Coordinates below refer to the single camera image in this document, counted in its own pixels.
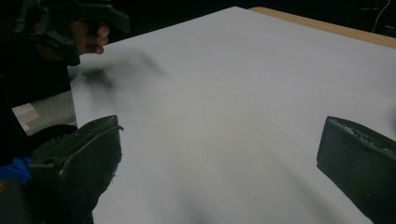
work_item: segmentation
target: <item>white tabletop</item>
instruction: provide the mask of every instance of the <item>white tabletop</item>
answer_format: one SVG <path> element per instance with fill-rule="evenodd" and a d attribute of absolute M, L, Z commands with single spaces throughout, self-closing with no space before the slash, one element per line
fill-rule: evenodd
<path fill-rule="evenodd" d="M 85 55 L 78 125 L 118 115 L 95 224 L 371 223 L 316 167 L 327 116 L 396 138 L 396 50 L 231 7 Z"/>

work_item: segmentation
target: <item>floor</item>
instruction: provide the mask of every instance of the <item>floor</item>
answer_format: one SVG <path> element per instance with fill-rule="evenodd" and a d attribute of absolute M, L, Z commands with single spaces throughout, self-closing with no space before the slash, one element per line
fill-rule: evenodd
<path fill-rule="evenodd" d="M 390 4 L 381 13 L 388 1 Z M 269 7 L 319 21 L 396 37 L 396 2 L 392 1 L 395 0 L 148 0 L 131 7 L 128 2 L 113 0 L 114 8 L 130 16 L 132 32 L 123 35 L 115 31 L 110 42 L 142 35 L 233 6 Z"/>

